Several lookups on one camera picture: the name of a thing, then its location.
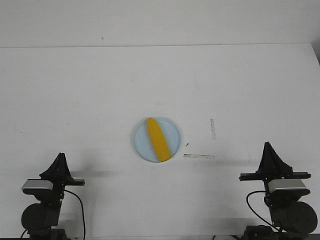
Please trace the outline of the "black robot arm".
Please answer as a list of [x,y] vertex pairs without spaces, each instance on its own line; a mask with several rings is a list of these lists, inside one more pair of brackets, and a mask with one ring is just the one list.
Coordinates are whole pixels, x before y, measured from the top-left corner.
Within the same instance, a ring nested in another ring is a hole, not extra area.
[[39,179],[27,179],[21,187],[26,195],[39,202],[29,205],[21,215],[21,224],[30,240],[68,240],[66,230],[57,228],[65,193],[75,196],[80,203],[83,239],[86,238],[85,211],[81,198],[67,190],[67,186],[84,186],[85,180],[74,179],[69,170],[66,155],[60,152]]
[[308,172],[296,172],[281,160],[269,142],[264,143],[259,167],[254,173],[241,173],[239,180],[262,181],[264,204],[271,221],[263,225],[248,225],[243,240],[305,240],[318,226],[316,211],[301,197],[310,194],[303,180]]

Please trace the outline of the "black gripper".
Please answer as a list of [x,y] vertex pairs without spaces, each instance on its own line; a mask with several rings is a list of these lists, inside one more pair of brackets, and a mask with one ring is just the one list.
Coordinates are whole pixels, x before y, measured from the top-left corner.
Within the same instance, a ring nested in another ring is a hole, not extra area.
[[65,192],[75,196],[80,204],[82,205],[82,200],[80,197],[69,191],[66,190],[67,186],[84,186],[85,180],[84,179],[73,179],[67,164],[66,155],[65,153],[59,153],[56,157],[56,159],[53,161],[51,166],[41,173],[40,175],[41,180],[49,180],[54,181],[53,182],[53,200],[52,205],[56,208],[60,208],[62,206],[62,201],[65,196]]
[[[277,174],[281,175],[262,175],[266,169]],[[297,202],[301,197],[294,196],[272,196],[269,192],[268,183],[272,180],[279,179],[300,179],[305,180],[309,179],[311,174],[308,172],[293,172],[293,168],[283,162],[278,154],[273,149],[272,145],[269,142],[265,142],[262,151],[261,161],[259,163],[256,173],[241,173],[239,180],[240,181],[263,181],[264,188],[266,191],[265,202],[266,203],[292,203]]]

